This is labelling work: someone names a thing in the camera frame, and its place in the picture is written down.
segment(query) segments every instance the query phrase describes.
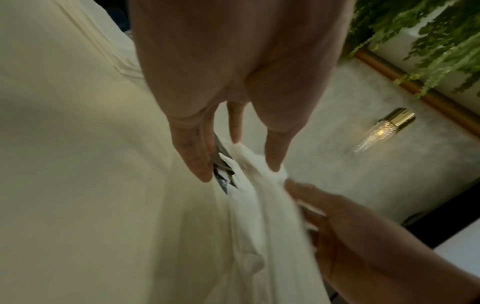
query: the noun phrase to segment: light bulb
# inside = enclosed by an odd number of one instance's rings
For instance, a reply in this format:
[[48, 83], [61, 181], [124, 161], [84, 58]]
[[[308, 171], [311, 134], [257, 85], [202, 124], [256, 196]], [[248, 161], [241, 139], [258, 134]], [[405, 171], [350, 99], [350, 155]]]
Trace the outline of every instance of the light bulb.
[[415, 113], [405, 108], [393, 110], [371, 128], [362, 141], [354, 148], [355, 154], [361, 153], [378, 142], [386, 141], [415, 119]]

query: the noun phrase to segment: wooden trim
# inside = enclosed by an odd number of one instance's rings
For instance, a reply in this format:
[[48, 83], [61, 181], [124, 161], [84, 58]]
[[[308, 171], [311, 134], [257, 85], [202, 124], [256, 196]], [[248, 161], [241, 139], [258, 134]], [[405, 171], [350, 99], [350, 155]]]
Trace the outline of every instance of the wooden trim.
[[[405, 71], [367, 49], [358, 51], [355, 56], [392, 81], [405, 74]], [[400, 86], [411, 94], [416, 94], [420, 92], [423, 83], [420, 81], [411, 81], [401, 84]], [[471, 110], [436, 90], [430, 90], [421, 100], [480, 138], [480, 117]]]

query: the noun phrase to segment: green plant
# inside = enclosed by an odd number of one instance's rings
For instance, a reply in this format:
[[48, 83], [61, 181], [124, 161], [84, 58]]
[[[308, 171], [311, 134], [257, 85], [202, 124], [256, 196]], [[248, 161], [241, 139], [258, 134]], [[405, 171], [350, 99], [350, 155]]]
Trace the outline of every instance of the green plant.
[[[423, 17], [448, 0], [358, 0], [347, 45], [356, 46], [354, 54], [364, 45], [371, 50], [385, 43], [403, 28], [416, 26]], [[419, 31], [422, 36], [412, 43], [405, 60], [421, 57], [417, 69], [396, 81], [424, 79], [418, 96], [435, 87], [453, 72], [468, 75], [454, 92], [463, 92], [480, 80], [480, 1], [457, 0]]]

